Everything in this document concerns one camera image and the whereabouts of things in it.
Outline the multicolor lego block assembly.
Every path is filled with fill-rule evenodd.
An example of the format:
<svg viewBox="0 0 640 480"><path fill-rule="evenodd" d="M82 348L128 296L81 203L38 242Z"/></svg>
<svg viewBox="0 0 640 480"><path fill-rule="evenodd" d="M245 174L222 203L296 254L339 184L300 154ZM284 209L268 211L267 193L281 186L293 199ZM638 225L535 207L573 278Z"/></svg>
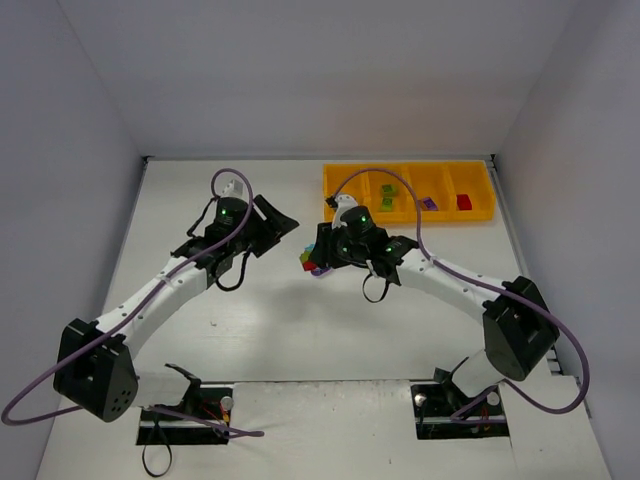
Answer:
<svg viewBox="0 0 640 480"><path fill-rule="evenodd" d="M307 245L304 251L299 256L299 260L305 272L309 272L314 276L318 276L320 268L311 260L311 253L314 247L314 243Z"/></svg>

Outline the purple lego brick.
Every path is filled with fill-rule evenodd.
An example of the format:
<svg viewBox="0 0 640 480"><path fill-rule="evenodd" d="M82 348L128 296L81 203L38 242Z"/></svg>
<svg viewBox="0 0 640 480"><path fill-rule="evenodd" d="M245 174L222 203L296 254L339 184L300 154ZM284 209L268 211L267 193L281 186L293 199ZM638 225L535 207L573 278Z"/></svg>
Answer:
<svg viewBox="0 0 640 480"><path fill-rule="evenodd" d="M431 197L424 197L420 200L420 207L424 211L438 211L439 207Z"/></svg>

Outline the small red lego brick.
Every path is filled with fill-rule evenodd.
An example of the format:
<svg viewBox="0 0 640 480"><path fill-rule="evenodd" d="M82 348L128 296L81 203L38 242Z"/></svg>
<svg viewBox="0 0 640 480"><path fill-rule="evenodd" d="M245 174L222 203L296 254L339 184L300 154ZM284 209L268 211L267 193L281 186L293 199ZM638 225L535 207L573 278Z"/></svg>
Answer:
<svg viewBox="0 0 640 480"><path fill-rule="evenodd" d="M471 211L473 209L471 197L466 193L456 195L456 205L458 211Z"/></svg>

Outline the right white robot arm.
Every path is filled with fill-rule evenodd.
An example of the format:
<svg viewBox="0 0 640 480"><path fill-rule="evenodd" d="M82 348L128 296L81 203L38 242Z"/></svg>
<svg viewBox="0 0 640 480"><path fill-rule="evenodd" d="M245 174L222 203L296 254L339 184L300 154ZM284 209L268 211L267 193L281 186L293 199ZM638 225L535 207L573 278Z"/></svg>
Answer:
<svg viewBox="0 0 640 480"><path fill-rule="evenodd" d="M476 320L484 346L452 371L434 374L455 399L472 399L503 380L525 380L559 337L531 280L484 279L440 263L416 240L376 226L364 206L344 210L336 223L320 223L310 260L321 268L366 269L386 285L430 294Z"/></svg>

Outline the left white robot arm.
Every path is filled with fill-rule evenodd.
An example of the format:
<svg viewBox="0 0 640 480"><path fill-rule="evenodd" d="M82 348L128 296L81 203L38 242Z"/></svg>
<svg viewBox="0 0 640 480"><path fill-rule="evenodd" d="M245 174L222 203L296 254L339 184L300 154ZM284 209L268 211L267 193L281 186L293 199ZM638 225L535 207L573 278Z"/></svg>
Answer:
<svg viewBox="0 0 640 480"><path fill-rule="evenodd" d="M64 366L54 389L106 423L131 407L192 414L202 401L201 380L172 363L145 374L134 365L137 354L179 309L216 285L236 257L262 256L298 225L261 195L251 203L219 199L204 233L191 234L150 282L111 312L64 329L58 354Z"/></svg>

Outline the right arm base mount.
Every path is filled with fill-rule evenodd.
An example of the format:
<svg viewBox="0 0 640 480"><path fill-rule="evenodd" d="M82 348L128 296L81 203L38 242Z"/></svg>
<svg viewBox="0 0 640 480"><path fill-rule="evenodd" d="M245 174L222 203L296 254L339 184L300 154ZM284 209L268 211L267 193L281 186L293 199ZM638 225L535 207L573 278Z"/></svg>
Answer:
<svg viewBox="0 0 640 480"><path fill-rule="evenodd" d="M496 388L468 407L469 400L453 406L441 384L410 386L418 440L477 440L510 436L502 398Z"/></svg>

